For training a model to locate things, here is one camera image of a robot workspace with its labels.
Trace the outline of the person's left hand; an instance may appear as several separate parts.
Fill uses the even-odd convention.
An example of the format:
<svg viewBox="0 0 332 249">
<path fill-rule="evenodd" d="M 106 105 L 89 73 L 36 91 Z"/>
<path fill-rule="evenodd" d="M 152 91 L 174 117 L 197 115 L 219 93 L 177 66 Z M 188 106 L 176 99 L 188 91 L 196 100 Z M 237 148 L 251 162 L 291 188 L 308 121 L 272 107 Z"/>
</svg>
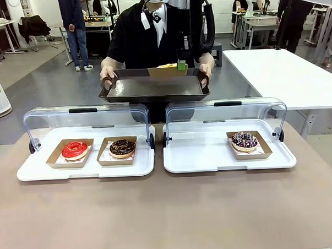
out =
<svg viewBox="0 0 332 249">
<path fill-rule="evenodd" d="M 203 79 L 200 83 L 201 85 L 204 87 L 205 85 L 208 84 L 208 82 L 210 82 L 211 80 L 211 76 L 212 76 L 212 69 L 211 69 L 211 65 L 210 64 L 205 64 L 205 63 L 202 63 L 200 64 L 199 66 L 199 70 L 205 74 L 206 78 Z"/>
</svg>

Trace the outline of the person's right hand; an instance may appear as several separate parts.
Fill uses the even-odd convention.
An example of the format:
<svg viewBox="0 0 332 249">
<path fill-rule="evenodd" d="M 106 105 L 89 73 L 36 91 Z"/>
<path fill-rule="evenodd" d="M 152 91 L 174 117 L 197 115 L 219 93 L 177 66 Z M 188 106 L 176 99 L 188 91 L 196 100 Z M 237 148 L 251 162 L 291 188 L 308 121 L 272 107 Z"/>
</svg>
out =
<svg viewBox="0 0 332 249">
<path fill-rule="evenodd" d="M 108 89 L 112 85 L 112 79 L 117 78 L 117 74 L 114 72 L 112 66 L 103 66 L 100 72 L 100 80 L 103 86 Z"/>
</svg>

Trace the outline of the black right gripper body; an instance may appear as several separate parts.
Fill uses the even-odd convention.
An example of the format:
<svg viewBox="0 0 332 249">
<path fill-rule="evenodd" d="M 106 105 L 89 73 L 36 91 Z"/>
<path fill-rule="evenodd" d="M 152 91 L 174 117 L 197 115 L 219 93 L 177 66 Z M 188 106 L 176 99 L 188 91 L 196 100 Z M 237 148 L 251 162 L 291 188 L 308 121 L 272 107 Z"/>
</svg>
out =
<svg viewBox="0 0 332 249">
<path fill-rule="evenodd" d="M 181 49 L 190 58 L 199 59 L 198 16 L 194 9 L 178 11 L 178 32 L 182 37 Z"/>
</svg>

